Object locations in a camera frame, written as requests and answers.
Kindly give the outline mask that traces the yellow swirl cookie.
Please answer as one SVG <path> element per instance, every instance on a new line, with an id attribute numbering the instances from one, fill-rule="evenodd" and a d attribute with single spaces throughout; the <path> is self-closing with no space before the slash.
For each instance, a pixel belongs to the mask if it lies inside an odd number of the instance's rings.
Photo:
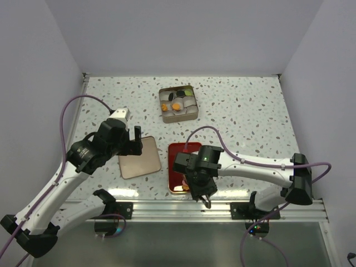
<path id="1" fill-rule="evenodd" d="M 166 111 L 168 111 L 169 109 L 168 109 L 168 106 L 167 106 L 166 104 L 162 104 L 162 105 L 161 105 L 161 110 L 162 110 L 163 112 L 166 112 Z"/>

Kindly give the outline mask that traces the metal tongs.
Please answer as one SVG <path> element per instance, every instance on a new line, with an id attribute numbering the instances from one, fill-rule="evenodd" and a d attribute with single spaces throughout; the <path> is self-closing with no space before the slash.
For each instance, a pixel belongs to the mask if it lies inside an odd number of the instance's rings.
<path id="1" fill-rule="evenodd" d="M 199 200 L 204 204 L 207 209 L 211 209 L 211 200 L 209 195 L 199 196 Z"/>

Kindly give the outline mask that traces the orange round cookie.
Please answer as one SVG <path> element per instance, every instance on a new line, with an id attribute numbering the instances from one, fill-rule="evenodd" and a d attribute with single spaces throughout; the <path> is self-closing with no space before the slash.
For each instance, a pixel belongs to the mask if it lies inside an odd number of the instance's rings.
<path id="1" fill-rule="evenodd" d="M 173 103 L 171 106 L 172 106 L 172 109 L 175 111 L 180 111 L 182 109 L 182 107 L 179 103 Z"/>

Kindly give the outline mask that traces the gold tin lid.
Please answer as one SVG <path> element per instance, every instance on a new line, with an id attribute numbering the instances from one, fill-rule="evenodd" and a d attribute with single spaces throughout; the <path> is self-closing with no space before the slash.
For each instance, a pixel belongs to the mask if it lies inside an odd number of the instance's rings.
<path id="1" fill-rule="evenodd" d="M 154 137 L 144 137 L 142 144 L 140 156 L 118 156 L 120 173 L 123 179 L 148 175 L 161 170 L 161 161 Z"/>

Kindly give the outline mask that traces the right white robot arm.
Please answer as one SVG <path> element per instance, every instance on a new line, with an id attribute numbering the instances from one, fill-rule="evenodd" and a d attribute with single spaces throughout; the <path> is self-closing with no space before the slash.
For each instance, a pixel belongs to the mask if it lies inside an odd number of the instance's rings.
<path id="1" fill-rule="evenodd" d="M 271 186 L 253 191 L 239 209 L 246 219 L 259 219 L 288 202 L 308 206 L 313 203 L 312 172 L 303 154 L 291 158 L 269 159 L 233 155 L 221 147 L 204 145 L 197 152 L 179 152 L 172 170 L 184 175 L 193 200 L 211 208 L 211 196 L 217 192 L 215 178 L 243 177 L 268 182 Z"/>

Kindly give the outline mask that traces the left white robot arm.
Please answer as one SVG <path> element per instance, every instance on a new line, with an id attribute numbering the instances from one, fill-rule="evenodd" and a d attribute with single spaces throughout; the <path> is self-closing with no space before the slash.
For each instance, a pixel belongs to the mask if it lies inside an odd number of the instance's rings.
<path id="1" fill-rule="evenodd" d="M 96 132 L 72 144 L 48 184 L 22 211 L 5 215 L 3 228 L 15 238 L 20 247 L 34 258 L 48 253 L 59 236 L 87 219 L 115 216 L 115 198 L 99 189 L 85 201 L 67 211 L 60 207 L 88 177 L 115 156 L 140 156 L 143 144 L 141 127 L 134 127 L 135 138 L 130 139 L 126 123 L 108 118 Z"/>

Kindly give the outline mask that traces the black sandwich cookie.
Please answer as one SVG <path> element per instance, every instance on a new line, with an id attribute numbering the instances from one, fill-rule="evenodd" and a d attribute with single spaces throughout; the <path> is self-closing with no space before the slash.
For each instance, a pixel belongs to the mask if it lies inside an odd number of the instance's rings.
<path id="1" fill-rule="evenodd" d="M 168 100 L 173 101 L 175 99 L 175 97 L 176 97 L 175 94 L 172 92 L 169 94 Z"/>
<path id="2" fill-rule="evenodd" d="M 183 91 L 183 90 L 178 90 L 176 92 L 176 95 L 177 95 L 177 97 L 181 97 L 181 98 L 186 96 L 185 91 Z"/>

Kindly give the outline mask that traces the green round cookie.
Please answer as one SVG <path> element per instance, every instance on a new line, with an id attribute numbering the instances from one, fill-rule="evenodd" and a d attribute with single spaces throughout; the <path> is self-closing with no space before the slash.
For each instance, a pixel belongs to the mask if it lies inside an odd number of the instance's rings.
<path id="1" fill-rule="evenodd" d="M 191 90 L 185 90 L 184 93 L 185 93 L 185 96 L 193 96 L 193 93 Z"/>

